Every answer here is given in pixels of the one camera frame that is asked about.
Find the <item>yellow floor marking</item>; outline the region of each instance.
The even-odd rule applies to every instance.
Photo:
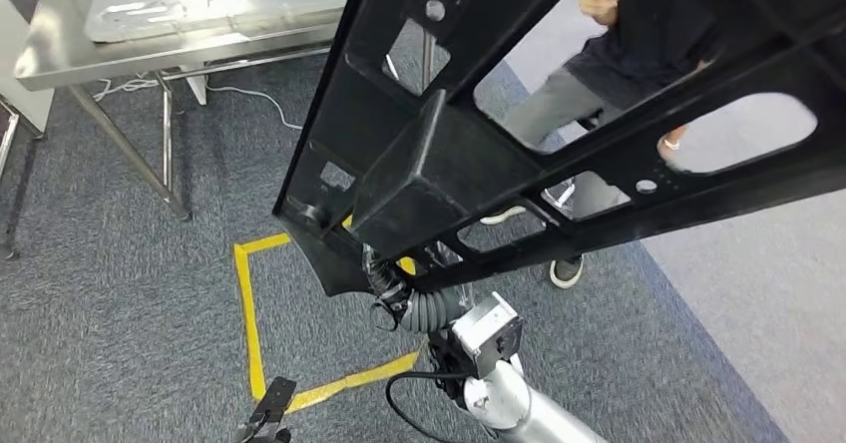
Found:
[[[247,253],[253,253],[254,251],[267,250],[275,246],[285,245],[288,242],[290,242],[290,236],[287,233],[280,233],[279,235],[267,236],[244,243],[240,247]]]
[[[249,390],[252,397],[260,400],[267,388],[264,385],[264,368],[261,364],[261,346],[258,344],[258,325],[255,323],[255,304],[252,302],[252,287],[249,284],[248,253],[242,245],[234,246],[235,268],[243,303],[243,323],[246,330],[246,359],[249,368]]]
[[[352,217],[347,218],[343,225],[349,227]],[[248,365],[249,389],[252,397],[260,400],[266,391],[264,381],[264,366],[261,362],[261,346],[258,340],[258,324],[255,319],[255,303],[252,299],[252,286],[249,280],[249,255],[256,251],[267,250],[276,246],[290,243],[287,233],[260,238],[248,243],[235,244],[232,250],[235,258],[238,285],[240,287],[241,302],[243,303],[243,321],[246,330],[246,357]],[[414,274],[414,260],[404,257],[399,261],[400,266],[408,273]],[[419,351],[413,351],[383,365],[359,373],[347,375],[337,381],[318,386],[310,390],[297,393],[294,396],[288,412],[294,412],[311,405],[325,401],[347,388],[366,385],[375,381],[390,378],[397,373],[410,370],[417,361]]]
[[[417,355],[417,351],[412,351],[407,355],[400,356],[399,358],[385,363],[384,365],[377,366],[376,368],[371,368],[359,373],[353,373],[326,385],[297,393],[293,397],[293,401],[291,402],[287,413],[293,413],[294,411],[308,408],[311,405],[316,405],[321,401],[328,400],[332,396],[335,396],[347,388],[363,386],[375,381],[390,378],[396,374],[402,373],[403,371],[408,371],[413,368],[414,363],[417,362]]]

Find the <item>gray pants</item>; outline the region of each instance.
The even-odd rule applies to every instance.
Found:
[[[526,147],[538,150],[541,142],[555,130],[587,116],[600,114],[599,125],[615,119],[622,111],[604,102],[565,68],[554,72],[529,99],[515,107],[505,118],[503,128]],[[593,173],[574,178],[574,219],[615,206],[623,194]]]

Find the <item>circular hole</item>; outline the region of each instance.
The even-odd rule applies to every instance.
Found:
[[[441,22],[447,15],[447,9],[444,3],[439,0],[428,0],[426,2],[426,17],[435,21]]]
[[[642,180],[638,181],[637,184],[634,184],[634,188],[641,194],[648,195],[655,192],[658,185],[653,181]]]

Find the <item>black clamp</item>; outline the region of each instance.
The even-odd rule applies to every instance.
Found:
[[[293,401],[296,383],[282,377],[273,378],[264,397],[246,424],[238,426],[233,443],[290,443],[287,428],[280,426],[282,416]]]

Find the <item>person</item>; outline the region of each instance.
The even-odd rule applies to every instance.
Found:
[[[503,127],[525,146],[538,149],[558,128],[599,113],[598,125],[711,62],[718,32],[709,12],[695,0],[579,0],[579,8],[607,31],[549,76],[546,83],[511,111]],[[657,143],[663,155],[678,147],[684,128]],[[573,178],[572,217],[611,208],[622,197],[596,174]],[[523,212],[511,208],[482,220],[503,222]],[[561,288],[582,275],[581,256],[550,263],[550,279]]]

